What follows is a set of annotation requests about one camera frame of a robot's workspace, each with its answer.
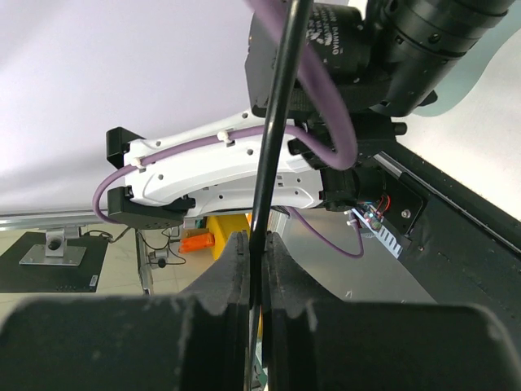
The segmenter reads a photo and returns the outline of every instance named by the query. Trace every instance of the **tile floor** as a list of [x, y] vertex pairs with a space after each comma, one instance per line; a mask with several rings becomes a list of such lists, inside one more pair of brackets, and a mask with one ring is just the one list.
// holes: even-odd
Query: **tile floor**
[[[86, 226], [82, 229], [102, 230], [110, 232], [114, 237], [118, 236], [123, 227], [110, 224], [99, 224]], [[1, 231], [0, 232], [0, 254], [4, 253], [13, 243], [26, 231]], [[150, 246], [161, 247], [166, 238], [161, 235], [161, 231], [147, 231], [146, 240]], [[175, 251], [177, 244], [172, 244]], [[166, 266], [164, 269], [152, 271], [154, 279], [154, 293], [168, 294], [177, 293], [192, 283], [213, 263], [210, 250], [203, 250], [197, 253], [190, 253], [183, 256], [186, 264], [181, 266]], [[134, 232], [129, 231], [121, 240], [114, 244], [109, 244], [105, 262], [98, 283], [96, 293], [75, 293], [71, 295], [91, 296], [91, 295], [141, 295], [142, 289], [139, 283], [136, 244]], [[15, 308], [19, 301], [26, 297], [34, 297], [35, 293], [0, 293], [0, 324], [3, 319]]]

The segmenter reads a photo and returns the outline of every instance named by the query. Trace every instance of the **metal rod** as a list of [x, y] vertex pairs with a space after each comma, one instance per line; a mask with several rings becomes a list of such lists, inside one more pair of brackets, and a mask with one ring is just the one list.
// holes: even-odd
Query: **metal rod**
[[154, 279], [152, 278], [152, 268], [148, 261], [148, 251], [145, 241], [143, 240], [144, 233], [140, 230], [135, 230], [134, 236], [136, 239], [136, 255], [138, 258], [138, 275], [141, 282], [141, 288], [145, 296], [154, 294]]
[[47, 229], [102, 223], [92, 210], [0, 215], [0, 231]]
[[252, 210], [252, 233], [250, 238], [251, 271], [251, 311], [250, 311], [250, 367], [246, 384], [251, 383], [251, 373], [255, 359], [256, 335], [261, 312], [261, 258], [265, 249], [269, 211], [273, 199], [278, 158], [286, 126], [287, 111], [291, 92], [308, 28], [313, 0], [292, 0], [288, 7], [286, 23], [278, 47], [274, 78], [269, 94], [268, 110], [262, 145], [260, 147], [259, 168], [255, 185]]

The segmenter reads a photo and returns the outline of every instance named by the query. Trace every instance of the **yellow object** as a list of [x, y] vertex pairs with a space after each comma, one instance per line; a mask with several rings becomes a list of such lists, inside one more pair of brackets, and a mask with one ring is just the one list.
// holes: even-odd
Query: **yellow object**
[[217, 260], [225, 249], [226, 242], [232, 232], [246, 231], [250, 236], [250, 225], [245, 214], [226, 214], [224, 216], [210, 216], [206, 227], [215, 238], [215, 245], [211, 248], [214, 260]]
[[262, 338], [262, 311], [259, 315], [259, 328], [257, 329], [257, 338]]

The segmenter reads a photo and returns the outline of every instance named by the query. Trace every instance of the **white cable holder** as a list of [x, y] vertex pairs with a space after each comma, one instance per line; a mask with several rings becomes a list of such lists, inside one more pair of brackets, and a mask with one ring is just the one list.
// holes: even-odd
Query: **white cable holder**
[[232, 140], [230, 140], [230, 134], [228, 133], [228, 130], [221, 130], [218, 132], [217, 139], [219, 139], [219, 141], [224, 141], [227, 147], [234, 143]]
[[137, 169], [145, 169], [145, 166], [141, 164], [142, 157], [133, 157], [130, 159], [129, 164], [136, 167]]
[[353, 224], [357, 224], [358, 223], [358, 220], [355, 218], [355, 216], [353, 215], [352, 211], [346, 210], [344, 212], [344, 214], [348, 215], [348, 218], [351, 219], [351, 220], [347, 221], [348, 226], [352, 226]]

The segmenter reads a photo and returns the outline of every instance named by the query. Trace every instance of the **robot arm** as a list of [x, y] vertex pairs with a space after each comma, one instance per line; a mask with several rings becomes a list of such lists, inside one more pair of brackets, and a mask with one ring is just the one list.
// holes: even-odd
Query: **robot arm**
[[[352, 169], [337, 171], [286, 134], [272, 205], [346, 211], [394, 191], [403, 198], [408, 190], [397, 191], [400, 186], [372, 159], [406, 131], [405, 124], [393, 124], [391, 116], [406, 116], [418, 105], [436, 101], [437, 83], [501, 21], [512, 2], [478, 7], [451, 0], [435, 5], [425, 0], [375, 0], [368, 2], [365, 20], [356, 8], [314, 4], [309, 45], [350, 109], [359, 157]], [[252, 207], [261, 132], [233, 142], [230, 136], [265, 122], [277, 45], [255, 15], [250, 37], [245, 68], [251, 111], [157, 140], [144, 140], [122, 128], [107, 133], [109, 161], [118, 169], [140, 168], [125, 175], [124, 187], [108, 192], [111, 220], [157, 229], [180, 224], [186, 216]], [[335, 149], [326, 122], [298, 82], [288, 111], [289, 123]], [[221, 141], [141, 166], [142, 158], [209, 135]], [[393, 204], [388, 214], [397, 213]], [[411, 228], [399, 216], [397, 225], [400, 235]]]
[[[181, 134], [153, 140], [137, 139], [129, 143], [125, 164], [132, 165], [144, 156], [166, 148], [218, 135], [220, 143], [180, 153], [157, 161], [125, 176], [132, 188], [132, 201], [146, 206], [165, 206], [186, 197], [194, 207], [186, 216], [195, 217], [218, 211], [250, 209], [261, 150], [262, 134], [230, 141], [235, 130], [264, 124], [262, 118], [247, 110]], [[317, 207], [323, 190], [320, 172], [313, 170], [301, 155], [292, 155], [287, 134], [280, 153], [274, 205], [299, 209]]]

